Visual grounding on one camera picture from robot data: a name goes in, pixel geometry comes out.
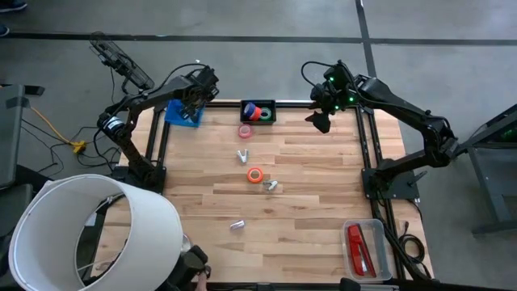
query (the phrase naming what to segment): tape roll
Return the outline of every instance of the tape roll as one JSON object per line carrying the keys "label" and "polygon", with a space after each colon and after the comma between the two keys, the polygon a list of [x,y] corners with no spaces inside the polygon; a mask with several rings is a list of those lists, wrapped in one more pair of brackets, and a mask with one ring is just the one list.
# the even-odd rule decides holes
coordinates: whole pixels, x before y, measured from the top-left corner
{"label": "tape roll", "polygon": [[271,109],[269,108],[260,108],[262,111],[260,112],[260,120],[268,120],[271,118]]}
{"label": "tape roll", "polygon": [[260,168],[252,167],[248,170],[248,181],[251,183],[260,183],[264,178],[264,173]]}
{"label": "tape roll", "polygon": [[255,107],[255,112],[253,112],[253,115],[250,116],[251,121],[257,121],[260,119],[260,114],[262,113],[262,109]]}
{"label": "tape roll", "polygon": [[255,104],[249,102],[245,107],[244,107],[244,111],[242,112],[244,114],[244,116],[250,118],[253,113],[255,112]]}
{"label": "tape roll", "polygon": [[249,126],[248,124],[243,124],[239,126],[238,134],[241,138],[251,137],[251,126]]}

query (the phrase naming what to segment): red stapler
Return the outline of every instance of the red stapler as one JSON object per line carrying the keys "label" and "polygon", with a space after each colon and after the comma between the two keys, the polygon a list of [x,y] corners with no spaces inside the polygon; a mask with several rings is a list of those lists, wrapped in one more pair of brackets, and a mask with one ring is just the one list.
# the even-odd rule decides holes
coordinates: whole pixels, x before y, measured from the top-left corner
{"label": "red stapler", "polygon": [[368,246],[366,245],[363,231],[359,224],[348,227],[348,242],[355,273],[364,276],[364,273],[369,271],[373,277],[376,277],[372,258],[370,257],[370,252],[368,251]]}

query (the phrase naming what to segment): wooden tabletop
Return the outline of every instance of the wooden tabletop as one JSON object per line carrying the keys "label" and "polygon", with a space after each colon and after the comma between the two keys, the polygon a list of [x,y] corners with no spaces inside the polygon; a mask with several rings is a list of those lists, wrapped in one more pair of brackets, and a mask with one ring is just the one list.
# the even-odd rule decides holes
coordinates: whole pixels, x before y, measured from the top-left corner
{"label": "wooden tabletop", "polygon": [[[245,140],[237,135],[237,108],[207,108],[198,129],[170,128],[164,195],[178,210],[185,234],[207,253],[210,281],[338,283],[350,276],[340,229],[346,220],[372,218],[359,174],[364,165],[355,112],[334,116],[327,134],[304,121],[309,114],[306,109],[277,109],[274,125],[254,126],[253,137]],[[151,119],[152,111],[142,112],[133,132],[142,153]],[[384,157],[403,156],[397,120],[378,111],[376,124]],[[237,150],[244,149],[249,150],[246,165],[237,157]],[[277,180],[275,191],[249,183],[246,172],[251,167],[260,167],[264,179]],[[426,245],[414,206],[394,200],[393,212],[399,235],[408,221],[409,233]],[[231,231],[230,224],[241,219],[244,229]],[[127,201],[108,210],[95,261],[113,259],[120,251],[129,222]],[[395,273],[393,253],[386,246]],[[429,255],[425,264],[432,271]],[[94,274],[107,265],[97,264]]]}

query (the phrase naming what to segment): concrete floor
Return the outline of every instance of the concrete floor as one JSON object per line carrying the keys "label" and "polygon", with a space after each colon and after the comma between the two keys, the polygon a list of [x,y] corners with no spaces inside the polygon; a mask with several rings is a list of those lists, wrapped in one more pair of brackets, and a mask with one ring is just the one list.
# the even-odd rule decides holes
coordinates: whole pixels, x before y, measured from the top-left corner
{"label": "concrete floor", "polygon": [[[517,38],[517,2],[513,0],[363,0],[370,37],[405,39]],[[102,30],[118,34],[170,36],[325,36],[361,37],[354,0],[157,0],[29,1],[24,13],[2,15],[15,32]],[[156,82],[171,68],[199,59],[221,79],[222,99],[308,99],[310,86],[299,69],[307,60],[343,59],[366,74],[363,45],[288,42],[121,41],[122,47]],[[373,45],[380,79],[402,98],[446,116],[464,141],[482,123],[513,105],[517,82],[517,47],[454,45]],[[0,78],[41,85],[31,98],[62,133],[71,137],[95,125],[109,104],[111,78],[83,40],[0,40]],[[323,70],[312,68],[317,80]],[[116,99],[121,98],[116,76]],[[32,113],[27,120],[44,127]],[[422,138],[401,126],[408,153]],[[82,137],[91,140],[90,132]],[[49,145],[54,141],[38,134]],[[111,143],[103,139],[102,149]],[[65,169],[55,178],[84,169],[70,149],[58,148]],[[19,162],[32,169],[49,163],[38,141],[22,134]],[[46,175],[56,168],[49,169]],[[418,183],[429,253],[436,278],[456,284],[517,289],[517,235],[474,238],[470,231],[492,221],[469,158],[447,168],[426,169]]]}

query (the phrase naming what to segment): orange ring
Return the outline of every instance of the orange ring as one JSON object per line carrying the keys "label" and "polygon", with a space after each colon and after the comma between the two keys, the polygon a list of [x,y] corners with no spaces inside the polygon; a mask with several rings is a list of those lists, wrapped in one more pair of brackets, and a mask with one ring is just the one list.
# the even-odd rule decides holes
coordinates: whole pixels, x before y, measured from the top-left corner
{"label": "orange ring", "polygon": [[[255,172],[258,172],[257,178],[253,178],[251,176],[251,173],[255,173]],[[260,181],[262,181],[263,178],[264,178],[264,173],[262,173],[262,170],[260,170],[260,168],[253,167],[248,170],[248,181],[250,181],[251,183],[259,183]]]}
{"label": "orange ring", "polygon": [[257,121],[260,118],[260,115],[262,114],[262,109],[260,109],[258,106],[255,108],[255,112],[250,116],[251,121]]}

